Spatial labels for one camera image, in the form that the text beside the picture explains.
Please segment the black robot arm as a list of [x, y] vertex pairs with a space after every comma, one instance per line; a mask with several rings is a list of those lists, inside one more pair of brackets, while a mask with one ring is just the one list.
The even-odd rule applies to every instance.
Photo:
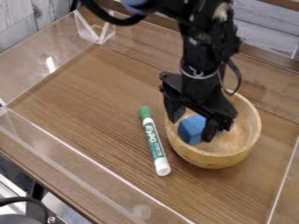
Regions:
[[227, 69], [241, 76], [231, 59], [240, 46], [233, 0], [120, 0], [131, 12], [127, 18], [113, 17], [95, 0], [80, 1], [112, 25], [135, 25], [155, 13], [176, 21], [181, 35], [180, 72], [160, 74], [163, 104], [173, 123], [187, 109], [205, 118], [200, 138], [211, 142], [217, 132], [231, 130], [239, 114], [228, 100], [236, 91], [224, 87]]

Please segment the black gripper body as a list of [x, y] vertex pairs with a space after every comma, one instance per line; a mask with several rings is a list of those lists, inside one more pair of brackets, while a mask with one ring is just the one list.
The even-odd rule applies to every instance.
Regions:
[[181, 98], [185, 109], [193, 110], [205, 119], [215, 118], [221, 130], [231, 130], [237, 111], [224, 96], [223, 78], [225, 69], [215, 74], [195, 79], [184, 73], [160, 73], [163, 95]]

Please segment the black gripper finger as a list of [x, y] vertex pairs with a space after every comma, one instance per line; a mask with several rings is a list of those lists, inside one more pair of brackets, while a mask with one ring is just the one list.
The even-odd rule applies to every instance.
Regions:
[[183, 99], [176, 96], [164, 95], [163, 105], [165, 108], [168, 119], [172, 123], [176, 123], [185, 112], [185, 106], [183, 105]]
[[219, 132], [221, 132], [219, 121], [215, 118], [208, 118], [200, 134], [201, 140], [209, 143]]

